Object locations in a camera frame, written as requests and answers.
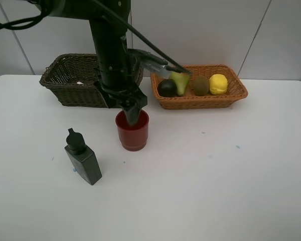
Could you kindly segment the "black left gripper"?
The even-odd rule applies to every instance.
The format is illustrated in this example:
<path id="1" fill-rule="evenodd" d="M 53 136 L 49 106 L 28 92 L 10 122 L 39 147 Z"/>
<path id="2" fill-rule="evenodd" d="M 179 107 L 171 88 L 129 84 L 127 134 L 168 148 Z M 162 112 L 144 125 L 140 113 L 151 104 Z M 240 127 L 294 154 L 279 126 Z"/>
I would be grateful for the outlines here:
<path id="1" fill-rule="evenodd" d="M 103 99 L 107 108 L 122 108 L 129 126 L 137 124 L 140 110 L 147 105 L 147 96 L 140 90 L 143 73 L 137 72 L 132 75 L 134 84 L 130 83 L 123 89 L 107 89 L 102 83 L 100 72 L 95 72 L 96 81 L 94 87 Z"/>

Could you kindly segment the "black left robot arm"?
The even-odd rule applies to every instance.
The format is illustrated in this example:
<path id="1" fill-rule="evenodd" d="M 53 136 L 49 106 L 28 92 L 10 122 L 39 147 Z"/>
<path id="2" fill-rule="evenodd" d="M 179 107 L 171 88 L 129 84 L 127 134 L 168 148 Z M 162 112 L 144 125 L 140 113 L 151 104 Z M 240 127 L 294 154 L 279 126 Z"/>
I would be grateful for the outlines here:
<path id="1" fill-rule="evenodd" d="M 136 125 L 147 96 L 135 82 L 139 67 L 152 72 L 189 73 L 128 23 L 130 1 L 30 1 L 38 16 L 1 23 L 0 30 L 25 30 L 47 16 L 88 20 L 98 60 L 95 87 L 108 108 L 120 105 Z"/>

